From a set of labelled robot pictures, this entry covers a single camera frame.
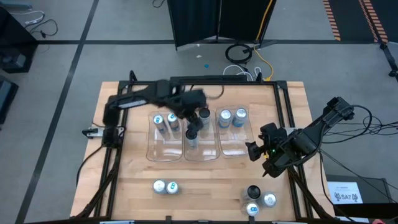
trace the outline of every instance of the soda can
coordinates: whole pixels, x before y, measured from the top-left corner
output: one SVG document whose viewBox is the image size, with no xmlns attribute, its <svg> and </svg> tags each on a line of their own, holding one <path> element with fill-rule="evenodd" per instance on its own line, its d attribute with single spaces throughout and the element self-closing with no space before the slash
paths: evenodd
<svg viewBox="0 0 398 224">
<path fill-rule="evenodd" d="M 250 202 L 253 200 L 257 200 L 260 198 L 260 196 L 261 196 L 260 188 L 257 187 L 256 185 L 251 185 L 249 187 L 246 187 L 242 191 L 243 202 Z"/>
<path fill-rule="evenodd" d="M 169 126 L 172 131 L 180 130 L 180 123 L 178 121 L 178 117 L 175 116 L 174 114 L 169 114 L 167 116 L 167 122 L 169 122 Z"/>
<path fill-rule="evenodd" d="M 157 194 L 166 194 L 167 193 L 166 185 L 167 185 L 166 181 L 164 180 L 155 180 L 153 184 L 153 189 Z"/>
<path fill-rule="evenodd" d="M 155 115 L 154 116 L 154 124 L 156 128 L 159 130 L 160 133 L 166 133 L 167 132 L 167 126 L 164 123 L 164 119 L 162 115 Z"/>
<path fill-rule="evenodd" d="M 257 201 L 264 207 L 275 207 L 277 202 L 276 195 L 272 192 L 264 192 Z"/>
<path fill-rule="evenodd" d="M 218 118 L 218 126 L 220 128 L 228 128 L 231 123 L 232 116 L 229 110 L 223 110 Z"/>
<path fill-rule="evenodd" d="M 210 122 L 210 110 L 207 108 L 202 108 L 199 110 L 199 117 L 203 126 L 206 126 Z"/>
<path fill-rule="evenodd" d="M 197 133 L 187 131 L 185 133 L 185 137 L 187 138 L 189 149 L 196 149 L 198 147 L 198 134 Z"/>
<path fill-rule="evenodd" d="M 167 184 L 167 193 L 169 194 L 177 194 L 178 193 L 178 184 L 174 181 L 171 181 Z"/>
<path fill-rule="evenodd" d="M 243 108 L 239 108 L 235 112 L 234 118 L 232 119 L 232 124 L 235 127 L 240 128 L 241 126 L 244 125 L 247 118 L 248 118 L 248 112 Z"/>
<path fill-rule="evenodd" d="M 245 215 L 255 217 L 259 213 L 259 206 L 254 202 L 244 203 L 242 212 Z"/>
</svg>

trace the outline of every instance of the white cable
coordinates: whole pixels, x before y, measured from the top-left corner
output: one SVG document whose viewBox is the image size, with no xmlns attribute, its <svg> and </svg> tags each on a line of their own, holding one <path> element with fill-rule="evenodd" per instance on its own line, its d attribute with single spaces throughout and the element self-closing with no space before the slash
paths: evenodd
<svg viewBox="0 0 398 224">
<path fill-rule="evenodd" d="M 253 76 L 252 76 L 249 72 L 245 72 L 245 71 L 244 71 L 240 66 L 238 66 L 238 65 L 230 65 L 230 66 L 227 66 L 226 68 L 224 68 L 223 75 L 225 75 L 225 71 L 226 71 L 228 68 L 230 68 L 230 67 L 238 67 L 242 72 L 239 72 L 239 73 L 236 74 L 236 75 L 242 75 L 242 74 L 249 75 L 250 78 L 251 78 L 251 80 L 254 81 Z"/>
<path fill-rule="evenodd" d="M 254 81 L 253 76 L 252 76 L 249 72 L 239 72 L 239 73 L 236 74 L 236 75 L 242 75 L 242 74 L 249 75 L 250 78 L 251 78 L 251 80 Z"/>
<path fill-rule="evenodd" d="M 256 74 L 256 76 L 259 76 L 260 72 L 257 73 L 257 69 L 260 70 L 260 72 L 261 72 L 261 68 L 260 67 L 254 68 L 254 73 Z"/>
<path fill-rule="evenodd" d="M 31 24 L 36 24 L 36 23 L 40 22 L 44 18 L 45 13 L 43 11 L 32 11 L 32 12 L 23 12 L 23 13 L 10 12 L 10 14 L 21 16 L 21 15 L 28 15 L 28 14 L 32 14 L 32 13 L 38 13 L 38 12 L 40 12 L 42 14 L 42 16 L 40 16 L 37 19 L 31 20 L 31 21 L 25 21 L 25 25 L 31 25 Z"/>
</svg>

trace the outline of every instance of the floor mat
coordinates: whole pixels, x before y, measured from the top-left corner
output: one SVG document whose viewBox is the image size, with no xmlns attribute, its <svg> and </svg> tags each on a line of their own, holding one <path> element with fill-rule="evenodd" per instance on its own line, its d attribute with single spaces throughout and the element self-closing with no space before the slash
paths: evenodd
<svg viewBox="0 0 398 224">
<path fill-rule="evenodd" d="M 323 4 L 336 40 L 398 40 L 398 0 L 323 0 Z"/>
</svg>

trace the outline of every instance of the wooden tabletop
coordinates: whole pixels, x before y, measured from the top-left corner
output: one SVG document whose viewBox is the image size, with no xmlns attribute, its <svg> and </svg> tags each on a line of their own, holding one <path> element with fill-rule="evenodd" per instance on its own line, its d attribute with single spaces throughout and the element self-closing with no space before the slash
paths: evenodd
<svg viewBox="0 0 398 224">
<path fill-rule="evenodd" d="M 118 82 L 102 84 L 95 123 L 102 124 L 104 105 L 109 95 L 116 94 L 117 87 Z M 221 91 L 220 86 L 195 86 L 199 87 L 210 96 L 216 96 Z M 288 82 L 288 87 L 296 127 L 306 127 L 312 122 L 312 118 L 303 83 Z M 140 88 L 144 86 L 135 86 L 134 90 Z M 281 90 L 280 98 L 285 123 L 288 124 Z M 229 105 L 247 106 L 252 132 L 258 145 L 262 144 L 256 137 L 260 134 L 261 126 L 272 122 L 279 125 L 272 86 L 225 86 L 224 95 L 218 100 L 208 101 L 208 104 L 213 110 Z M 173 220 L 247 220 L 248 216 L 240 211 L 239 196 L 244 187 L 254 184 L 262 191 L 272 191 L 277 196 L 277 205 L 274 208 L 261 209 L 256 220 L 295 220 L 287 172 L 278 178 L 269 175 L 261 177 L 264 172 L 262 159 L 251 162 L 248 156 L 229 159 L 221 154 L 217 160 L 210 162 L 188 162 L 184 158 L 168 163 L 149 161 L 146 158 L 148 115 L 158 110 L 152 105 L 129 110 L 112 219 L 164 220 L 165 216 L 171 215 Z M 100 144 L 100 138 L 88 140 L 85 157 Z M 83 167 L 71 215 L 79 213 L 97 191 L 104 155 L 105 149 L 94 155 Z M 333 207 L 322 191 L 319 157 L 310 159 L 304 164 L 304 168 L 309 190 L 323 208 L 334 215 Z M 155 179 L 175 180 L 180 185 L 180 194 L 155 194 L 152 190 Z M 304 217 L 302 194 L 298 187 L 297 190 Z M 101 211 L 103 215 L 107 201 L 108 191 L 104 195 Z"/>
</svg>

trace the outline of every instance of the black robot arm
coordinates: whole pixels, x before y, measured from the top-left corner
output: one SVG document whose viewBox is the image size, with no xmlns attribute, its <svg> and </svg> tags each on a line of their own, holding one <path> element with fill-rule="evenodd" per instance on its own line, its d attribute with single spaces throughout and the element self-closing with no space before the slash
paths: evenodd
<svg viewBox="0 0 398 224">
<path fill-rule="evenodd" d="M 262 164 L 271 177 L 278 177 L 289 166 L 298 166 L 313 157 L 320 148 L 323 135 L 341 120 L 354 118 L 354 108 L 341 97 L 333 98 L 323 109 L 323 114 L 304 129 L 287 134 L 284 128 L 274 123 L 260 128 L 259 138 L 264 145 L 247 142 L 250 160 L 256 161 L 264 154 Z"/>
<path fill-rule="evenodd" d="M 195 110 L 206 107 L 206 96 L 203 90 L 185 91 L 185 86 L 180 83 L 159 80 L 143 90 L 109 97 L 103 117 L 105 125 L 103 146 L 118 146 L 119 131 L 117 126 L 121 110 L 146 104 L 167 107 L 180 119 L 187 119 L 190 122 L 189 131 L 198 132 L 203 127 L 195 113 Z"/>
</svg>

